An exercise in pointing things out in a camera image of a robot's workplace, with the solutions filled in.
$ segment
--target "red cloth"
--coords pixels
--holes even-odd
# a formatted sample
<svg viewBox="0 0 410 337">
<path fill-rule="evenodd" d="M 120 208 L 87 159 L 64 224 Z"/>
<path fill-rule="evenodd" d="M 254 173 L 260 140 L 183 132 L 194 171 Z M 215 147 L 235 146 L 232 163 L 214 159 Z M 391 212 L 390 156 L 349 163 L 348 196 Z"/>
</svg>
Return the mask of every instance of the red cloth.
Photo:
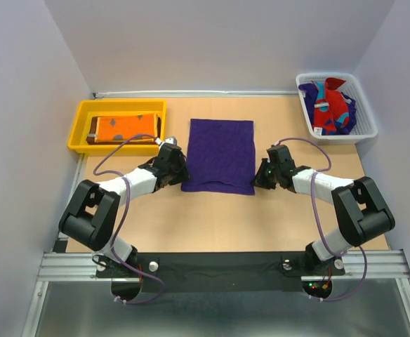
<svg viewBox="0 0 410 337">
<path fill-rule="evenodd" d="M 316 104 L 328 103 L 328 107 L 315 108 L 314 127 L 324 128 L 327 131 L 336 131 L 334 121 L 343 114 L 348 114 L 347 103 L 337 89 L 345 83 L 343 79 L 329 77 L 324 84 L 324 97 L 318 95 Z"/>
</svg>

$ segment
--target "purple cloth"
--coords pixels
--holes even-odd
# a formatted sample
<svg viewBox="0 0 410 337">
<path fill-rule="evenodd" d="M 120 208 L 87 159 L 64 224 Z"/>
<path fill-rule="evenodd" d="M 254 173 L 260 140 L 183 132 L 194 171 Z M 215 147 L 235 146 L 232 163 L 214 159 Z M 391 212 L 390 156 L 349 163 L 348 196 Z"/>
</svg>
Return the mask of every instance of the purple cloth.
<svg viewBox="0 0 410 337">
<path fill-rule="evenodd" d="M 255 144 L 252 121 L 191 119 L 184 192 L 254 195 Z"/>
<path fill-rule="evenodd" d="M 315 86 L 314 83 L 304 83 L 298 86 L 298 90 L 305 91 L 305 106 L 306 110 L 308 112 L 308 117 L 310 118 L 310 123 L 311 125 L 314 124 L 315 122 L 315 104 L 316 104 L 316 99 L 317 99 L 317 94 L 319 93 L 319 90 L 317 90 L 317 87 Z M 345 98 L 345 102 L 347 103 L 347 108 L 348 108 L 348 123 L 345 127 L 338 128 L 336 131 L 336 134 L 338 135 L 348 135 L 351 130 L 357 125 L 357 118 L 355 116 L 357 112 L 356 108 L 356 100 L 351 98 L 350 96 L 341 93 L 342 96 Z"/>
</svg>

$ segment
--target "yellow tray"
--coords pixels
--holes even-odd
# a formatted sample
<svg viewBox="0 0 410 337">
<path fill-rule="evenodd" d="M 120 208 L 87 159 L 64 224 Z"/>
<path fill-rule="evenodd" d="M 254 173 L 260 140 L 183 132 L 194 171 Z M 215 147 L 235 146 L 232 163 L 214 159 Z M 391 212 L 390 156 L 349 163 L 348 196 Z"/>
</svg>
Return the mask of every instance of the yellow tray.
<svg viewBox="0 0 410 337">
<path fill-rule="evenodd" d="M 77 109 L 72 125 L 68 148 L 78 153 L 104 155 L 118 145 L 89 145 L 86 136 L 89 134 L 91 119 L 98 116 L 127 116 L 137 113 L 154 112 L 161 118 L 160 138 L 164 139 L 166 123 L 165 100 L 83 100 Z M 158 153 L 158 145 L 125 145 L 117 154 L 121 155 L 153 155 Z"/>
</svg>

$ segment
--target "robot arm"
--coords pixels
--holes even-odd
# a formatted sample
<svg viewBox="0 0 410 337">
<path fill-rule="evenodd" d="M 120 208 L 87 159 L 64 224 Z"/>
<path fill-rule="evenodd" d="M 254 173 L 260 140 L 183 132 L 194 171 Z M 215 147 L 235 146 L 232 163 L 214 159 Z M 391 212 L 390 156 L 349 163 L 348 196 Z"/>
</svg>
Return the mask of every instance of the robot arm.
<svg viewBox="0 0 410 337">
<path fill-rule="evenodd" d="M 279 183 L 292 192 L 311 194 L 315 170 L 307 166 L 296 167 L 285 145 L 272 146 L 267 153 L 269 159 L 262 160 L 253 179 L 255 186 L 275 189 Z M 336 254 L 360 246 L 395 226 L 388 205 L 370 178 L 352 180 L 318 173 L 315 178 L 315 196 L 334 205 L 338 228 L 328 233 L 325 241 Z M 309 244 L 305 250 L 309 268 L 332 257 L 321 239 Z"/>
<path fill-rule="evenodd" d="M 156 157 L 124 175 L 131 186 L 131 200 L 189 179 L 185 156 L 176 145 L 175 138 L 169 140 L 159 146 Z M 125 202 L 126 184 L 123 178 L 100 183 L 84 180 L 74 191 L 60 220 L 59 230 L 89 249 L 116 261 L 110 244 L 118 208 Z M 87 207 L 96 208 L 94 214 Z M 133 264 L 136 249 L 130 244 L 117 237 L 114 250 L 122 260 Z"/>
</svg>

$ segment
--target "metal bolt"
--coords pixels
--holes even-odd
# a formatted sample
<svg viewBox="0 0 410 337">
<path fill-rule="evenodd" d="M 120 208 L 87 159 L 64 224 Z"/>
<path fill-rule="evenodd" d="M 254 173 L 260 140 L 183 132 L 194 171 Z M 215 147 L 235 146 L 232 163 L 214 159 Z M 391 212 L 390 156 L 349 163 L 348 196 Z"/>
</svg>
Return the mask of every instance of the metal bolt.
<svg viewBox="0 0 410 337">
<path fill-rule="evenodd" d="M 334 261 L 334 266 L 336 269 L 342 270 L 344 268 L 344 262 L 340 258 L 337 258 Z"/>
<path fill-rule="evenodd" d="M 165 139 L 164 142 L 177 145 L 177 138 L 176 137 L 169 137 L 169 138 Z"/>
<path fill-rule="evenodd" d="M 158 263 L 156 263 L 155 261 L 149 263 L 149 270 L 151 272 L 156 272 L 158 270 Z"/>
<path fill-rule="evenodd" d="M 105 268 L 103 265 L 97 265 L 97 266 L 96 266 L 96 270 L 97 270 L 98 272 L 103 272 L 105 269 L 106 269 L 106 268 Z"/>
<path fill-rule="evenodd" d="M 292 266 L 291 266 L 291 263 L 289 262 L 289 260 L 283 261 L 283 269 L 285 269 L 285 270 L 291 270 L 292 269 Z"/>
</svg>

